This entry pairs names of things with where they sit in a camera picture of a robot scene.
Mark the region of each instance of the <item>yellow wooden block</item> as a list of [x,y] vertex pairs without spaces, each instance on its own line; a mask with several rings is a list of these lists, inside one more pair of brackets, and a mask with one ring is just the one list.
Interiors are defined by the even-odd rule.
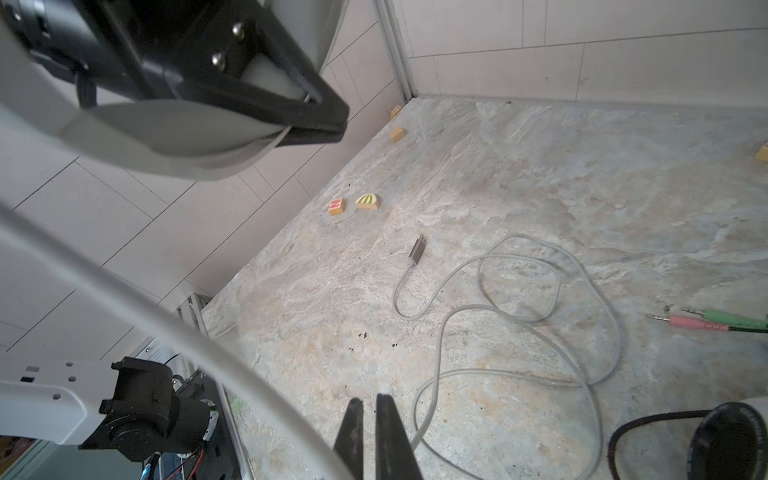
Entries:
[[343,198],[336,198],[331,200],[331,204],[328,206],[328,213],[331,215],[338,215],[344,212],[346,208],[346,202]]
[[405,137],[406,131],[403,129],[403,127],[395,127],[395,130],[392,131],[389,136],[392,138],[392,141],[397,143],[400,141],[401,138]]
[[378,210],[379,198],[374,194],[365,194],[357,199],[355,205],[358,208],[370,208],[372,210]]
[[755,154],[757,160],[768,162],[768,144],[763,145]]

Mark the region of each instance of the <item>black round object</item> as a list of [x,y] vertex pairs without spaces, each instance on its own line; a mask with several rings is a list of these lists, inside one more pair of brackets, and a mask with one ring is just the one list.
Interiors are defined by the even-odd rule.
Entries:
[[763,480],[768,468],[761,414],[742,402],[712,410],[688,449],[688,480]]

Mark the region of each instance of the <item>screw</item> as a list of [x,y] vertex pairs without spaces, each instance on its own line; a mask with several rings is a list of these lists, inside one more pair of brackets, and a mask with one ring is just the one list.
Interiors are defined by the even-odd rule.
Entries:
[[243,25],[243,22],[237,22],[235,25],[232,25],[232,35],[237,38],[237,41],[243,41],[245,38],[245,25]]
[[218,68],[219,71],[224,71],[227,68],[227,57],[218,51],[210,57],[210,63],[214,64],[214,67]]

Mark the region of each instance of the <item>metal usb connector tip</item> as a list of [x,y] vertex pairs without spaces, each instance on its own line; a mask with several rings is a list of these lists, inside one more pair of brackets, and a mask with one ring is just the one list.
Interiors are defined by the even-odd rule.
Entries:
[[408,255],[408,258],[411,259],[414,265],[421,260],[422,253],[424,253],[426,246],[427,239],[423,235],[419,235],[419,238],[416,239],[416,243],[413,244],[410,255]]

